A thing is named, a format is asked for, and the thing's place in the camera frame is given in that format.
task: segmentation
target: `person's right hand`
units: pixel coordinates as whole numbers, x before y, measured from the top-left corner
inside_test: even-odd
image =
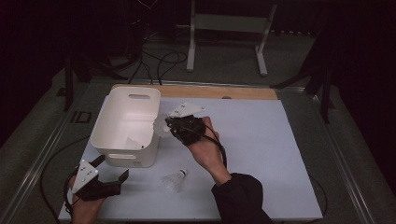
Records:
[[[214,131],[210,117],[204,117],[202,120],[207,126],[205,135],[215,140],[218,139],[219,133]],[[189,145],[188,149],[198,164],[212,175],[216,185],[220,186],[231,179],[230,173],[222,162],[220,148],[214,142],[201,138],[198,142]]]

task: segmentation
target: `white box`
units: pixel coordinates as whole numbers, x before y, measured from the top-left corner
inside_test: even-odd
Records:
[[[159,136],[153,123],[161,94],[156,89],[117,87],[107,97],[93,128],[91,143],[111,166],[150,167]]]

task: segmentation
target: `gray carpet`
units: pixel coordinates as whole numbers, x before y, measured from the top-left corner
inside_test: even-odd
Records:
[[[145,51],[158,58],[169,52],[168,49],[163,48],[187,53],[188,42],[183,37],[177,41],[160,40],[149,41],[145,45]],[[187,72],[186,63],[180,63],[163,76],[163,82],[166,84],[198,82],[263,87],[276,84],[297,74],[314,39],[302,35],[270,35],[264,48],[268,77],[259,75],[252,47],[254,41],[231,42],[201,39],[197,43],[194,72]],[[166,59],[176,60],[177,56],[172,55]],[[143,61],[148,65],[149,72],[140,68],[132,83],[149,83],[149,77],[156,79],[159,60],[144,54]],[[115,59],[113,62],[118,63],[120,60]],[[160,71],[166,71],[170,65],[162,64]],[[137,63],[120,73],[130,77],[136,67]],[[58,213],[63,202],[64,179],[80,160],[88,141],[84,137],[91,133],[103,102],[100,96],[108,93],[114,83],[120,83],[97,72],[91,84],[76,81],[77,100],[69,113],[64,113],[64,98],[55,96],[57,90],[64,85],[63,74],[61,71],[54,78],[53,88],[37,103],[29,116],[1,148],[0,211],[1,216],[7,218],[3,221],[10,220],[5,223],[54,222],[40,195],[37,178],[25,176],[25,174],[31,174],[29,169],[35,165],[35,159],[42,151],[56,151],[64,148],[64,151],[49,164],[43,182],[46,196]],[[293,86],[303,87],[305,83],[306,80],[302,80]],[[369,207],[373,221],[394,223],[396,221],[395,197],[376,167],[337,89],[332,88],[333,108],[329,111],[330,125],[325,125],[318,117],[318,105],[312,96],[302,94],[298,90],[288,88],[278,91],[277,95],[288,114],[306,169],[315,178],[312,184],[322,210],[326,207],[327,197],[326,214],[318,223],[364,223],[360,217],[359,208],[352,200],[353,197],[340,168],[339,159],[333,152],[334,143],[329,138],[329,133],[336,140],[335,147],[342,152],[347,167],[353,174],[353,180]],[[92,112],[93,119],[89,123],[71,123],[74,111]],[[19,186],[26,184],[22,183],[23,180],[30,180],[33,187],[23,193],[24,197],[19,198],[15,196],[15,192],[18,191]],[[20,205],[21,209],[12,207],[7,210],[10,204]],[[15,214],[10,215],[6,211],[13,211]],[[98,223],[115,222],[103,220]],[[286,223],[303,222],[287,221]]]

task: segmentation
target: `white table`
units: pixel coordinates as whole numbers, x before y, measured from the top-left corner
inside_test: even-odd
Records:
[[[250,174],[263,184],[262,208],[273,220],[322,218],[318,202],[291,131],[283,105],[278,100],[215,100],[165,98],[160,113],[182,102],[206,107],[196,117],[209,116],[220,133],[230,172]],[[92,161],[99,153],[88,144],[82,159]],[[116,180],[127,168],[103,162],[99,180]],[[166,189],[161,178],[187,169],[179,193]],[[210,189],[211,176],[174,137],[160,140],[156,162],[150,168],[131,168],[121,195],[106,199],[100,219],[111,220],[218,220],[219,212]],[[59,219],[69,219],[62,209]]]

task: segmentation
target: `person's left hand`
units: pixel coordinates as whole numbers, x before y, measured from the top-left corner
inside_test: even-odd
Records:
[[[69,188],[72,188],[76,176],[70,178]],[[103,202],[106,198],[85,202],[73,194],[73,224],[92,224],[95,222]]]

